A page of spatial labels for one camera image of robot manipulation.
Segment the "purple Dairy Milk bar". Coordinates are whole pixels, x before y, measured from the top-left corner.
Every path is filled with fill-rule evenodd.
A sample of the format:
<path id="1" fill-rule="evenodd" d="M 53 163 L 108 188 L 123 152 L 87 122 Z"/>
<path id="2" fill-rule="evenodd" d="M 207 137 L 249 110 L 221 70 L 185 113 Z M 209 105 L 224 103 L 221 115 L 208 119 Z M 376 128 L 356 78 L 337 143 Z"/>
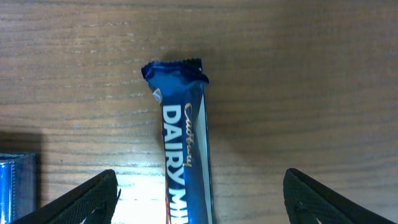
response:
<path id="1" fill-rule="evenodd" d="M 201 59 L 153 61 L 142 76 L 161 106 L 167 223 L 214 222 Z"/>

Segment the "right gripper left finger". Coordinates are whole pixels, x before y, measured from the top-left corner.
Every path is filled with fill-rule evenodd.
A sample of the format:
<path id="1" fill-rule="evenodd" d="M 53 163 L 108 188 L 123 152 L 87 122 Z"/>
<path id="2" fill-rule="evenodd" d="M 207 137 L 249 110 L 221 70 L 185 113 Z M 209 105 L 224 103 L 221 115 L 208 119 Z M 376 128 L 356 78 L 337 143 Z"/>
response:
<path id="1" fill-rule="evenodd" d="M 119 196 L 115 171 L 107 169 L 12 224 L 111 224 Z"/>

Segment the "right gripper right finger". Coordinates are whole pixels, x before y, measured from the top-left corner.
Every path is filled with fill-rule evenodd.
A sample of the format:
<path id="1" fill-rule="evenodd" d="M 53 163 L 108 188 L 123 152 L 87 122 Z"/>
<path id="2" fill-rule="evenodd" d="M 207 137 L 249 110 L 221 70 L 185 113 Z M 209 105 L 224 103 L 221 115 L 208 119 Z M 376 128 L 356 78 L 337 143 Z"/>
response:
<path id="1" fill-rule="evenodd" d="M 283 193 L 291 224 L 394 224 L 295 168 L 285 172 Z"/>

